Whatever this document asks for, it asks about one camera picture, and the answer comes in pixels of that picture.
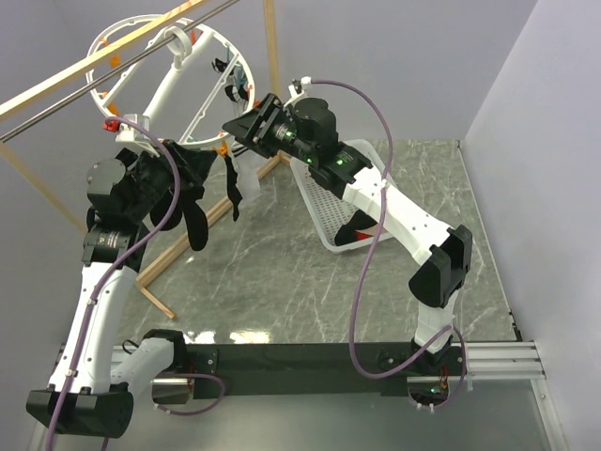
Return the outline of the white round clip hanger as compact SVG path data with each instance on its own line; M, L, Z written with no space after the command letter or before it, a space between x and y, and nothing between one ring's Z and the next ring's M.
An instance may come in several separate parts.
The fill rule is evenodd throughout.
M113 23L94 39L89 47L87 56L101 50L106 43L109 43L109 38L117 31L127 27L135 27L138 24L147 24L159 15L160 14L138 15ZM250 98L248 106L245 108L243 114L249 112L254 106L256 89L254 87L254 77L251 68L242 53L234 46L234 44L215 29L204 24L192 25L192 23L193 21L191 19L182 18L180 21L175 22L175 25L170 25L161 30L148 41L145 50L149 50L150 47L157 44L161 39L169 37L175 38L173 42L166 44L166 47L174 57L169 71L167 71L166 75L163 77L142 115L148 116L151 120L150 123L152 123L152 119L158 117L161 108L167 101L168 95L172 94L172 91L180 80L184 70L190 67L193 61L198 60L212 41L219 42L226 50L225 58L224 60L215 58L210 61L210 65L213 70L220 73L220 76L194 115L191 123L177 141L184 148L207 149L226 143L227 140L230 139L229 133L223 131L219 131L215 137L208 139L196 139L193 137L193 132L201 120L206 117L208 108L216 99L217 95L220 92L224 93L226 78L229 73L234 69L242 68L247 75ZM133 63L130 67L125 69L120 74L115 85L109 91L99 92L96 88L90 91L94 103L96 103L97 107L106 117L118 115L116 107L114 108L113 99L130 80L133 74L141 67L141 63L142 60Z

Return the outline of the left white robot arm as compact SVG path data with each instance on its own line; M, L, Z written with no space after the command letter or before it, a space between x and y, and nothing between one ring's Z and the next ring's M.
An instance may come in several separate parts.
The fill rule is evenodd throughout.
M185 223L194 251L208 242L208 218L197 202L217 155L164 141L166 155L122 149L87 174L87 232L82 286L67 344L47 387L30 392L27 412L56 433L116 439L134 400L159 374L191 366L181 331L154 329L113 365L120 315L140 271L149 230Z

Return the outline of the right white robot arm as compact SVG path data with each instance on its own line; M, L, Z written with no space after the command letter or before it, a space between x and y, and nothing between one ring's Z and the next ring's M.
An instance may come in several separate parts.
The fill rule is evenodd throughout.
M374 219L418 264L408 287L418 301L414 351L407 362L432 375L452 342L455 300L470 271L472 234L431 216L389 181L365 155L343 143L326 101L305 98L284 105L274 95L224 123L235 140L270 157L283 151L309 167L323 189Z

